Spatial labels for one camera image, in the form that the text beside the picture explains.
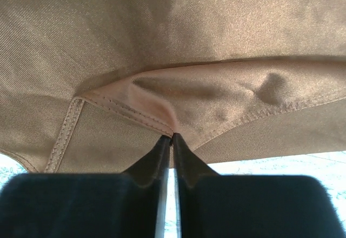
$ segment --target fabric panel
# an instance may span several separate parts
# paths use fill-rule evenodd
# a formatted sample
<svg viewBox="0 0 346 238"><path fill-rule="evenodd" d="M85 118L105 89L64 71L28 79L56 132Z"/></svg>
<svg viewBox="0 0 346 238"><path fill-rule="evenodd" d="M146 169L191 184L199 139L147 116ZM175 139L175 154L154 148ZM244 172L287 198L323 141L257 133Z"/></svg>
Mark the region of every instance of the fabric panel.
<svg viewBox="0 0 346 238"><path fill-rule="evenodd" d="M0 149L0 153L17 161L21 166L23 166L24 169L26 169L27 172L32 172L32 173L38 172L37 168L34 165L32 165L28 160L19 156L18 154L9 153L2 149Z"/></svg>
<svg viewBox="0 0 346 238"><path fill-rule="evenodd" d="M346 100L269 116L233 128L195 150L208 163L341 151Z"/></svg>
<svg viewBox="0 0 346 238"><path fill-rule="evenodd" d="M44 172L53 173L56 171L56 168L59 167L61 159L64 156L72 133L74 132L75 126L78 122L83 105L83 100L78 98L72 100Z"/></svg>
<svg viewBox="0 0 346 238"><path fill-rule="evenodd" d="M256 60L143 72L82 95L191 149L259 118L346 97L344 62Z"/></svg>
<svg viewBox="0 0 346 238"><path fill-rule="evenodd" d="M57 172L118 173L148 153L161 134L85 103Z"/></svg>
<svg viewBox="0 0 346 238"><path fill-rule="evenodd" d="M345 60L345 4L1 0L0 148L42 172L75 96L144 71L268 56Z"/></svg>

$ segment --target fabric seam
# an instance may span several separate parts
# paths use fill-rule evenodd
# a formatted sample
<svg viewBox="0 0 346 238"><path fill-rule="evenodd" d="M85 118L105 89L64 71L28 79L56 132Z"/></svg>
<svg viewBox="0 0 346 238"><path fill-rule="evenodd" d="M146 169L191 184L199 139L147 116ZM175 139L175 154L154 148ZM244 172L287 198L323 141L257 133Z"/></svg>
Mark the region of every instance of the fabric seam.
<svg viewBox="0 0 346 238"><path fill-rule="evenodd" d="M166 124L166 123L163 123L162 121L159 121L158 119L156 119L156 118L154 118L154 117L151 117L151 116L149 116L149 115L145 115L145 114L143 114L143 113L141 113L141 112L135 110L135 109L132 108L132 107L127 107L127 106L121 105L119 101L114 101L114 100L111 99L110 97L106 97L106 96L101 95L101 94L99 94L99 93L97 93L97 92L94 92L94 91L93 91L92 93L95 94L95 95L97 95L97 96L99 96L99 97L102 97L102 99L105 99L105 100L109 101L110 103L113 103L113 104L115 104L115 105L117 105L117 106L119 106L119 107L121 107L121 108L123 108L123 109L125 109L125 110L127 110L127 111L130 111L130 112L132 112L132 113L134 113L134 114L139 114L139 115L141 115L141 116L143 116L143 117L145 117L145 118L152 119L153 121L155 121L155 122L157 122L157 123L159 123L159 124L162 124L162 125L168 127L168 128L172 131L172 133L174 132L171 126L169 126L169 125Z"/></svg>
<svg viewBox="0 0 346 238"><path fill-rule="evenodd" d="M4 154L6 156L9 156L10 158L13 158L15 161L18 161L19 163L22 163L24 168L26 168L27 171L32 171L32 170L29 170L29 167L25 165L26 163L28 165L30 165L35 170L35 172L38 172L38 170L35 168L35 166L32 165L28 160L23 158L21 155L9 153L8 151L5 151L4 149L0 149L0 153Z"/></svg>
<svg viewBox="0 0 346 238"><path fill-rule="evenodd" d="M111 111L111 112L113 112L113 113L115 113L115 114L119 114L119 115L121 115L121 116L123 116L123 117L125 117L125 118L127 118L127 119L129 119L129 120L131 120L131 121L136 121L136 122L138 122L138 123L144 124L144 125L146 125L146 126L149 126L149 127L151 127L151 128L154 128L154 129L156 129L156 130L159 130L159 131L161 131L161 132L164 132L164 133L167 134L168 136L171 136L172 133L173 133L173 130L172 130L168 125L166 125L166 126L167 126L169 129L172 130L171 133L169 133L169 132L167 132L167 131L165 131L165 130L163 130L163 129L157 128L157 127L155 127L155 126L153 126L153 125L151 125L151 124L148 124L148 123L146 123L146 122L143 122L143 121L141 121L141 120L139 120L139 119L137 119L137 118L135 118L135 117L134 117L134 118L131 118L131 117L127 116L127 115L124 115L123 113L121 113L121 112L119 112L119 111L116 111L116 110L113 110L113 109L111 109L111 108L109 108L109 107L106 107L105 105L102 105L102 104L96 102L95 100L93 100L93 99L91 99L91 98L83 97L83 99L85 99L85 100L88 101L89 103L92 103L92 104L95 104L95 105L100 106L100 107L102 107L102 108L105 108L105 109L107 109L108 111Z"/></svg>
<svg viewBox="0 0 346 238"><path fill-rule="evenodd" d="M72 129L75 126L77 118L81 113L83 104L84 102L77 98L73 100L72 103L69 105L69 109L64 119L62 128L60 130L60 134L53 147L50 158L48 160L48 164L44 171L45 173L53 173L57 169L59 161L62 159L64 152L67 148L68 140L70 139L73 133Z"/></svg>
<svg viewBox="0 0 346 238"><path fill-rule="evenodd" d="M333 95L333 94L337 94L339 92L341 92L343 89L345 89L346 87L334 90L326 95L318 95L318 99L319 98L325 98L327 97L326 100L302 100L302 101L295 101L295 102L290 102L290 103L286 103L283 104L279 107L274 107L274 108L267 108L267 109L262 109L262 110L258 110L256 112L250 112L247 113L246 115L243 115L242 117L233 120L230 123L230 127L228 127L226 130L221 131L220 133L217 133L217 135L215 136L211 136L207 141L203 142L202 144L200 144L199 146L197 146L194 150L197 150L198 148L200 148L201 146L205 145L206 143L208 143L209 141L211 141L212 139L228 132L229 130L232 130L236 127L239 126L243 126L246 125L247 123L251 123L254 122L256 120L262 119L262 118L266 118L269 116L274 116L274 115L279 115L279 114L284 114L284 113L289 113L289 112L293 112L293 111L299 111L299 110L303 110L303 109L308 109L308 108L312 108L312 107L317 107L319 105L324 105L324 104L328 104L328 103L332 103L332 102L336 102L342 99L345 99L346 97L339 97L339 98L330 98L328 99L329 96ZM213 134L217 132L217 129L211 131L209 134Z"/></svg>

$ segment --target stitching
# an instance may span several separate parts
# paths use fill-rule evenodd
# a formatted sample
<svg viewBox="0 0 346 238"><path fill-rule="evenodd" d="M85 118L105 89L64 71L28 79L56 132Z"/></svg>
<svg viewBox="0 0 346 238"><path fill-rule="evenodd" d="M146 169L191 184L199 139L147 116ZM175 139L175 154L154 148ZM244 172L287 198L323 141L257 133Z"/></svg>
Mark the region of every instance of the stitching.
<svg viewBox="0 0 346 238"><path fill-rule="evenodd" d="M115 104L115 105L117 105L117 106L119 106L119 107L121 107L121 108L123 108L123 109L125 109L125 110L128 110L128 111L130 111L130 112L132 112L132 113L134 113L134 114L139 114L139 115L141 115L141 116L143 116L143 117L152 119L152 120L154 120L155 122L157 122L157 123L159 123L159 124L162 124L162 125L168 127L171 131L173 131L173 129L172 129L168 124L163 123L162 121L159 121L158 119L156 119L156 118L154 118L154 117L151 117L151 116L149 116L149 115L145 115L145 114L143 114L143 113L141 113L141 112L139 112L139 111L137 111L137 110L135 110L135 109L133 109L133 108L131 108L131 107L126 107L126 106L124 106L124 105L121 105L121 104L119 104L118 102L115 102L114 100L110 99L109 97L103 96L103 95L101 95L101 94L99 94L99 93L96 93L96 92L94 92L94 91L93 91L92 93L95 94L95 95L97 95L97 96L99 96L99 97L102 97L102 99L105 99L105 100L107 100L108 102L113 103L113 104Z"/></svg>
<svg viewBox="0 0 346 238"><path fill-rule="evenodd" d="M220 133L218 133L216 136L211 136L210 138L208 138L207 141L204 141L202 144L198 145L195 150L197 150L198 148L200 148L201 146L205 145L207 142L211 141L212 139L226 133L227 131L245 125L247 123L253 122L255 120L261 119L261 118L266 118L269 116L273 116L273 115L279 115L279 114L283 114L283 113L289 113L291 111L298 111L298 110L302 110L302 109L306 109L306 108L312 108L312 107L316 107L318 105L323 105L326 103L330 103L333 101L337 101L340 99L344 99L345 97L342 98L330 98L328 99L329 96L333 95L333 94L337 94L339 92L341 92L343 89L345 89L346 87L342 87L339 89L336 89L326 95L318 95L319 98L323 98L323 97L327 97L326 100L321 101L321 100L305 100L305 101L297 101L297 102L290 102L290 103L286 103L286 104L282 104L279 107L274 107L274 108L266 108L266 109L262 109L262 110L258 110L256 112L250 112L246 115L243 115L242 117L233 120L230 123L230 126L224 130L221 131ZM208 133L208 135L212 135L213 133L217 132L217 129L213 130L212 132Z"/></svg>
<svg viewBox="0 0 346 238"><path fill-rule="evenodd" d="M58 149L58 146L59 146L59 144L60 144L60 141L61 141L61 139L62 139L62 135L64 134L65 128L66 128L66 126L67 126L67 124L68 124L68 120L70 119L71 111L72 111L72 109L73 109L73 107L74 107L75 105L76 105L76 102L73 101L73 102L70 104L70 106L69 106L69 109L68 109L68 111L67 111L67 115L66 115L66 117L65 117L65 119L64 119L64 122L63 122L63 126L62 126L61 131L60 131L60 134L59 134L59 136L58 136L58 140L56 141L56 143L55 143L55 145L54 145L54 147L53 147L53 150L52 150L52 152L51 152L51 156L50 156L50 158L49 158L49 161L48 161L48 164L47 164L47 167L46 167L46 170L45 170L45 171L48 170L48 168L50 167L50 165L51 165L51 163L52 163L53 157L55 156L55 154L56 154L56 152L57 152L57 149Z"/></svg>
<svg viewBox="0 0 346 238"><path fill-rule="evenodd" d="M62 128L61 128L61 130L60 130L59 137L58 137L58 139L57 139L57 141L56 141L56 143L55 143L55 145L54 145L54 147L53 147L53 150L52 150L52 152L51 152L51 155L50 155L48 164L47 164L47 166L46 166L45 172L48 172L48 171L51 171L51 170L53 170L53 172L54 172L54 170L55 170L56 167L57 167L57 164L54 166L54 168L50 169L50 166L52 165L53 160L54 160L54 161L55 161L55 160L58 161L60 158L62 158L62 155L63 155L63 153L64 153L64 148L65 148L66 142L67 142L68 138L70 137L71 129L72 129L73 124L75 123L76 118L77 118L76 115L79 114L79 112L80 112L80 107L81 107L82 104L83 104L83 103L78 104L78 102L79 102L79 100L76 99L76 100L74 100L74 101L70 104L70 106L69 106L67 115L66 115L66 117L65 117L65 119L64 119L63 126L62 126ZM73 117L72 117L72 121L70 121L71 112L72 112L72 110L75 109L75 108L76 108L76 110L73 112L74 115L73 115ZM64 134L66 134L66 137L64 138L64 140L63 140L63 142L62 142L62 136L63 136ZM59 151L61 152L61 153L59 154L59 158L56 158L56 154L57 154Z"/></svg>
<svg viewBox="0 0 346 238"><path fill-rule="evenodd" d="M102 105L102 104L100 104L100 103L97 103L96 101L94 101L94 100L92 100L92 99L90 99L90 98L86 98L86 97L83 97L83 98L86 99L86 100L87 100L88 102L90 102L90 103L93 103L93 104L98 105L98 106L100 106L100 107L102 107L102 108L105 108L105 109L107 109L107 110L109 110L109 111L112 111L112 112L114 112L114 113L116 113L116 114L119 114L119 115L121 115L121 116L123 116L123 117L125 117L125 118L127 118L127 119L135 120L135 121L137 121L137 122L139 122L139 123L145 124L146 126L149 126L149 127L152 127L152 128L154 128L154 129L156 129L156 130L159 130L159 131L161 131L161 132L164 132L164 133L167 134L168 136L171 136L171 135L172 135L172 133L169 133L169 132L167 132L167 131L165 131L165 130L163 130L163 129L157 128L157 127L155 127L154 125L145 123L145 122L143 122L143 121L141 121L141 120L138 120L138 119L136 119L136 118L131 118L131 117L127 116L127 115L124 115L124 114L120 113L119 111L115 111L115 110L113 110L113 109L111 109L111 108L109 108L109 107L106 107L106 106L104 106L104 105Z"/></svg>
<svg viewBox="0 0 346 238"><path fill-rule="evenodd" d="M54 166L54 169L53 169L53 172L55 172L56 168L58 167L58 164L60 164L63 156L65 155L65 151L66 151L66 147L67 147L67 142L68 142L68 139L70 138L71 136L71 130L73 128L73 126L75 125L75 122L77 121L77 117L79 116L80 112L81 112L81 106L82 106L83 103L80 103L80 104L77 104L76 105L76 110L74 112L74 115L72 117L72 121L69 123L69 128L68 128L68 131L67 131L67 134L66 134L66 137L64 139L64 142L63 142L63 146L61 148L61 153L59 154L59 158L57 159L57 163L56 165Z"/></svg>
<svg viewBox="0 0 346 238"><path fill-rule="evenodd" d="M11 158L13 158L14 160L18 160L18 158L20 158L21 160L24 161L24 162L22 162L23 164L25 164L25 162L26 162L27 164L29 164L30 166L32 166L32 168L33 168L36 172L38 172L38 170L35 168L35 166L32 165L28 160L26 160L25 158L23 158L21 155L19 155L19 154L14 154L14 153L10 153L10 152L5 151L5 150L3 150L3 149L0 149L0 151L1 151L2 154L11 157Z"/></svg>

